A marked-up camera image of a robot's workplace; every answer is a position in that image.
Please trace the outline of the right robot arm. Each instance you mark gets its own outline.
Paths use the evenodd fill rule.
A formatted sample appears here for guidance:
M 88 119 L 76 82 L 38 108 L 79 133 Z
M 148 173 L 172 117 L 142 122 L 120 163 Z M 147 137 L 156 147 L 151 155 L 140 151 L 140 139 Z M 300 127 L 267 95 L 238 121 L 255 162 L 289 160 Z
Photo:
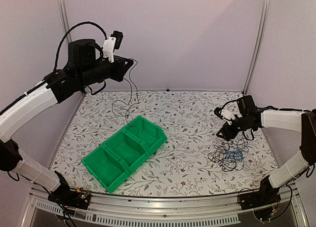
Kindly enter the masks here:
M 217 136 L 230 141 L 238 133 L 262 129 L 279 168 L 260 182 L 255 195 L 259 205 L 266 205 L 278 189 L 302 174 L 311 175 L 316 169 L 316 111 L 308 109 L 259 107 L 252 96 L 234 100 L 238 112 L 227 109 L 228 103 L 217 107 L 214 113 L 225 121 Z

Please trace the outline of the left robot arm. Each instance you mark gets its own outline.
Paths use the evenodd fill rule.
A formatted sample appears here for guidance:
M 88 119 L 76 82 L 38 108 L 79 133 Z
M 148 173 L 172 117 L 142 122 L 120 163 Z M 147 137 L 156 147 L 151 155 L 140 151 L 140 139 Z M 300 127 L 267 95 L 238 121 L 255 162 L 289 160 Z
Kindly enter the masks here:
M 107 79 L 123 81 L 126 72 L 132 67 L 133 60 L 114 55 L 123 39 L 120 31 L 108 36 L 98 24 L 86 21 L 71 27 L 62 40 L 82 25 L 97 27 L 105 38 L 103 45 L 89 38 L 70 42 L 64 68 L 57 68 L 60 53 L 57 51 L 53 71 L 0 112 L 1 171 L 16 173 L 17 177 L 24 177 L 42 186 L 53 200 L 59 200 L 62 204 L 70 204 L 79 192 L 70 188 L 62 174 L 48 170 L 26 155 L 12 137 L 37 115 L 62 103 L 76 92 L 83 93 L 95 83 L 106 84 Z

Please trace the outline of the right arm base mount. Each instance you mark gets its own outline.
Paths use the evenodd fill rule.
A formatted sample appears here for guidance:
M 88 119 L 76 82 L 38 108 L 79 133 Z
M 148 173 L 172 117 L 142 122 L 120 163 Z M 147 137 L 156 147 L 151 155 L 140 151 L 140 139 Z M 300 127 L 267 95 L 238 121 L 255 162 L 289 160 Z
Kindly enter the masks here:
M 279 189 L 249 189 L 244 188 L 237 194 L 237 202 L 242 210 L 253 209 L 281 201 Z

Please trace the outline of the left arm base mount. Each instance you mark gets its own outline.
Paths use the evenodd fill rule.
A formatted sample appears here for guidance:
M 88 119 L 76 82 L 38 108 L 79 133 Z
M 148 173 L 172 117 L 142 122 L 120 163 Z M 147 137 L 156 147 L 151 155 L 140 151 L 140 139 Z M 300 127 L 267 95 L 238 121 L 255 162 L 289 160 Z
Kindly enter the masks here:
M 71 189 L 69 186 L 59 186 L 50 192 L 48 200 L 63 206 L 87 210 L 91 200 L 91 191 L 83 188 Z

